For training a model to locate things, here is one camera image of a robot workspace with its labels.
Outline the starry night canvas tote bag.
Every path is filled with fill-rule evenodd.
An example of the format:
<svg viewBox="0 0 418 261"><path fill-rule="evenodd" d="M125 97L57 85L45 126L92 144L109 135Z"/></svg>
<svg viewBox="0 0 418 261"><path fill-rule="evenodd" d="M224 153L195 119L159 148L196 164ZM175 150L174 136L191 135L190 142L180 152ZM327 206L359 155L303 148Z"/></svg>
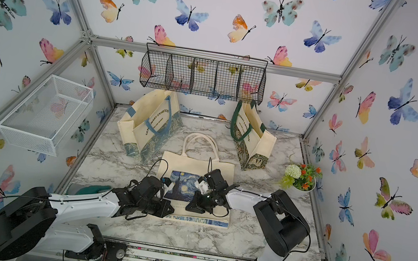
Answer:
<svg viewBox="0 0 418 261"><path fill-rule="evenodd" d="M189 147L195 143L205 143L209 146L209 155L202 159L195 159L187 155ZM166 151L160 161L158 175L170 179L171 184L166 188L164 197L170 201L174 213L165 218L167 220L195 223L227 229L230 217L225 207L218 206L213 214L195 213L186 210L195 193L201 190L197 187L199 179L205 174L219 169L223 179L230 185L234 182L235 165L219 159L218 146L215 140L199 132L194 132L184 140L182 153Z"/></svg>

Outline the blue handled canvas tote bag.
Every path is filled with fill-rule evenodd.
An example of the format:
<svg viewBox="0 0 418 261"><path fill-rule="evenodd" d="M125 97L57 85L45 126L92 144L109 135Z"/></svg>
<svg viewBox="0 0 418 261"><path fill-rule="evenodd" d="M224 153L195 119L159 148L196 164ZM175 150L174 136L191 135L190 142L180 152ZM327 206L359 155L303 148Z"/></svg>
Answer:
<svg viewBox="0 0 418 261"><path fill-rule="evenodd" d="M176 92L153 90L136 101L118 121L126 155L146 164L183 127Z"/></svg>

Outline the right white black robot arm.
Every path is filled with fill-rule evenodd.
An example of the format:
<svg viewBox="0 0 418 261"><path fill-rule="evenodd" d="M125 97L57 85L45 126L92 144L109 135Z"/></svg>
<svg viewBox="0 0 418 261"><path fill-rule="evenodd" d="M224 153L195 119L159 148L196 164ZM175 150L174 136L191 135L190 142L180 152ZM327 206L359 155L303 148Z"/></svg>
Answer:
<svg viewBox="0 0 418 261"><path fill-rule="evenodd" d="M186 211L213 215L215 208L221 206L227 211L255 215L266 244L261 256L254 261L285 261L294 248L311 235L305 217L281 189L269 195L252 193L240 185L229 185L219 169L199 178L197 189Z"/></svg>

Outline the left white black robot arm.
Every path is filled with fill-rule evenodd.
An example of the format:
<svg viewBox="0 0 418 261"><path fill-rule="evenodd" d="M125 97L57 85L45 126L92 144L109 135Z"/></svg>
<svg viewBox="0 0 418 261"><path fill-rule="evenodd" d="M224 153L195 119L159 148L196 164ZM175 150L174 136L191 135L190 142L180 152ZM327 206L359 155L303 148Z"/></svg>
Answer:
<svg viewBox="0 0 418 261"><path fill-rule="evenodd" d="M136 219L172 215L165 199L169 178L144 177L122 188L86 195L49 194L35 187L12 197L0 210L0 261L16 259L31 250L61 251L73 259L107 261L109 245L93 224L72 226L90 218Z"/></svg>

